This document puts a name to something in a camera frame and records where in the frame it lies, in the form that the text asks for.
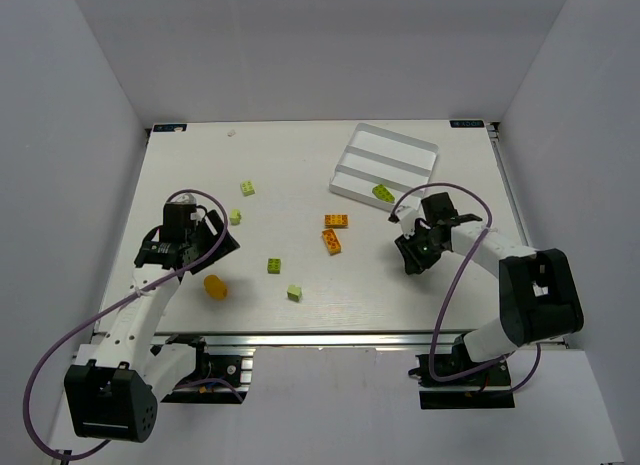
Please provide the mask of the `green square brick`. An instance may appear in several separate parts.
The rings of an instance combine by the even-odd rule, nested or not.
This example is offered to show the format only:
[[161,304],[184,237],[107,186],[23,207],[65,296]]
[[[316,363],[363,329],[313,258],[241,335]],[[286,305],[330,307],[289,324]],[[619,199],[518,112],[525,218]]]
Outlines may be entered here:
[[281,259],[270,257],[267,261],[267,273],[279,274],[281,272]]

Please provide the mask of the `orange brick studs up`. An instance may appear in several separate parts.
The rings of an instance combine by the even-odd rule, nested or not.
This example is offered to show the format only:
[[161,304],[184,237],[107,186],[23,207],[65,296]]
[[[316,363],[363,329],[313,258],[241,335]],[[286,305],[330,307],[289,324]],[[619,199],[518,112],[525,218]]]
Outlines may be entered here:
[[324,226],[326,228],[347,228],[349,217],[347,214],[327,214],[324,216]]

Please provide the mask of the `blue label right corner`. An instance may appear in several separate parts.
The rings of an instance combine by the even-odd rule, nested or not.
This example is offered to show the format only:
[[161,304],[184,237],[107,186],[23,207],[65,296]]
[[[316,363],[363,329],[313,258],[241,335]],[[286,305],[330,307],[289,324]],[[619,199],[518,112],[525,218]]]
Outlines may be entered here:
[[482,120],[471,119],[454,119],[449,124],[452,128],[484,128],[485,124]]

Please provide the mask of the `orange brick hollow side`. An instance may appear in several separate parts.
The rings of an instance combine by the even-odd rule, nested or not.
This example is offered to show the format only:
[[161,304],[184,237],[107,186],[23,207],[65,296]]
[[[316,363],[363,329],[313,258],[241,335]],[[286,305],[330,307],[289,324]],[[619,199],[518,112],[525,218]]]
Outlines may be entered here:
[[328,253],[333,256],[342,251],[341,242],[332,228],[327,228],[322,231],[322,239],[327,248]]

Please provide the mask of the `yellow round lego block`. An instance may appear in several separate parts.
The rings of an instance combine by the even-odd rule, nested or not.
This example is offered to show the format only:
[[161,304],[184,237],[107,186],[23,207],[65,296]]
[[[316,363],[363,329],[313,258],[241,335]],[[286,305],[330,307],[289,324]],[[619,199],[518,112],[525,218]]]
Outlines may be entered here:
[[208,275],[203,280],[207,295],[215,300],[224,300],[228,296],[227,285],[216,275]]

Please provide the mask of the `white divided tray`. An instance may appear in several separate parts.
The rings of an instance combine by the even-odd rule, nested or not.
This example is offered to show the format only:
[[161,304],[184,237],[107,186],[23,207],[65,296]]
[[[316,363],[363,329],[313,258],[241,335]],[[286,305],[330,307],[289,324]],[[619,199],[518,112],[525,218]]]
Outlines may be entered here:
[[329,190],[337,195],[389,212],[393,204],[373,193],[384,186],[396,203],[417,208],[437,163],[439,147],[373,125],[360,123],[347,143]]

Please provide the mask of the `aluminium table rail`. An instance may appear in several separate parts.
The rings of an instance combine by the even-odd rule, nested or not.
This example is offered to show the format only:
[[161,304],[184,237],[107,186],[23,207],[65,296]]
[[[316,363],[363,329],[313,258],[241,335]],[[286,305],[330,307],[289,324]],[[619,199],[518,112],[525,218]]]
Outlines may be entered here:
[[498,122],[488,123],[486,125],[487,133],[489,136],[489,140],[491,142],[491,147],[492,147],[492,150],[496,159],[496,163],[501,175],[501,179],[507,195],[507,199],[511,207],[511,211],[514,217],[517,231],[518,231],[518,235],[520,237],[521,242],[524,245],[531,247],[531,244],[529,243],[528,232],[526,230],[526,226],[523,220],[523,216],[521,214],[521,210],[519,209],[512,184],[509,180],[507,168],[504,163],[503,157],[501,155],[498,125],[499,125]]

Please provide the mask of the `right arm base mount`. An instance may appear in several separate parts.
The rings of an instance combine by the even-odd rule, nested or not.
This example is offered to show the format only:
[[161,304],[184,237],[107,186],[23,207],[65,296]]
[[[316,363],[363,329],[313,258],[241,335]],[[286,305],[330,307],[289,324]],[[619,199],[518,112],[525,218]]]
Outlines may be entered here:
[[422,410],[513,409],[511,376],[505,361],[477,374],[448,382],[437,382],[429,375],[427,354],[417,355],[418,366],[408,376],[418,381]]

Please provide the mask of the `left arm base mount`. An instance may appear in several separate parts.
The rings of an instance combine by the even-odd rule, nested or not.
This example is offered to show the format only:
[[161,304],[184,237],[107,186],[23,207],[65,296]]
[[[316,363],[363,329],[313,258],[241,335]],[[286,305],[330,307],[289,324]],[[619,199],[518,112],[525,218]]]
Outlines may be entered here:
[[180,366],[178,380],[161,402],[172,404],[240,405],[247,396],[253,369],[253,353],[210,345],[203,336],[174,334],[153,343],[154,358],[168,360],[169,352],[189,351],[190,367]]

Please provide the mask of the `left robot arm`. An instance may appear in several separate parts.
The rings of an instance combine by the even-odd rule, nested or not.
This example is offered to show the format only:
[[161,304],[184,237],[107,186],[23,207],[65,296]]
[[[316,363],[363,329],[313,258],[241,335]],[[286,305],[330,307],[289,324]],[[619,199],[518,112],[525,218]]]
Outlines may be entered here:
[[77,436],[142,443],[159,403],[187,378],[204,378],[204,342],[175,335],[153,342],[164,312],[187,273],[197,274],[239,249],[221,209],[184,190],[165,202],[161,224],[145,235],[134,260],[128,303],[88,360],[71,366],[64,390]]

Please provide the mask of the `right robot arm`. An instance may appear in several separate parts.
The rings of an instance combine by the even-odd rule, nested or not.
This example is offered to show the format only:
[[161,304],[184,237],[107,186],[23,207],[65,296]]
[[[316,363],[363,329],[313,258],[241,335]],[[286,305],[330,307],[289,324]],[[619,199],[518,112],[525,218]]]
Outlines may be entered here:
[[424,198],[421,206],[396,205],[389,217],[402,229],[395,244],[406,274],[421,274],[451,252],[498,281],[497,318],[459,336],[442,371],[429,364],[437,381],[477,373],[524,345],[583,328],[584,313],[564,252],[517,244],[486,219],[459,213],[446,192]]

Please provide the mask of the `small green brick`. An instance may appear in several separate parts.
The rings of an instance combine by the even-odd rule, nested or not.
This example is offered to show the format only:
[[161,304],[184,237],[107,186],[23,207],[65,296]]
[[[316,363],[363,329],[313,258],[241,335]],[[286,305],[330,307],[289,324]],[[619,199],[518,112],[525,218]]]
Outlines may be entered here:
[[242,220],[242,214],[239,209],[232,209],[229,215],[230,224],[233,226],[239,225]]

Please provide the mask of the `green lego plate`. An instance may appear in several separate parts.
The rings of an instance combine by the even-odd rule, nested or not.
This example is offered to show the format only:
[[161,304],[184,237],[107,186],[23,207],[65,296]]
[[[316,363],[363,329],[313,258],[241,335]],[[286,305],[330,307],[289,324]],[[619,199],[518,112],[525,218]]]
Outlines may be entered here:
[[372,194],[375,198],[385,203],[395,202],[395,196],[383,184],[374,186],[372,188]]

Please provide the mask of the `blue label corner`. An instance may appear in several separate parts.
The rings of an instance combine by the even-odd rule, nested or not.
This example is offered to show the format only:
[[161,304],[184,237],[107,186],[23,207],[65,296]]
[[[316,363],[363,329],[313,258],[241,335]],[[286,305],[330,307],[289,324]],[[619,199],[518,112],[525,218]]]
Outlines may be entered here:
[[454,119],[449,124],[452,128],[484,128],[485,124],[482,120],[471,119]]
[[155,124],[153,126],[153,133],[180,133],[187,129],[187,125],[183,123],[178,124]]

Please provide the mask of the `small green brick upturned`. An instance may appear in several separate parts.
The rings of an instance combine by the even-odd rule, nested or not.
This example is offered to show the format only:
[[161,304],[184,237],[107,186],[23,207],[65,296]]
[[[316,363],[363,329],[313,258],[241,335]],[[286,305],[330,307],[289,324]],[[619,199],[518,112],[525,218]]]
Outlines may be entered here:
[[291,301],[299,302],[302,299],[302,288],[291,284],[287,288],[287,298]]

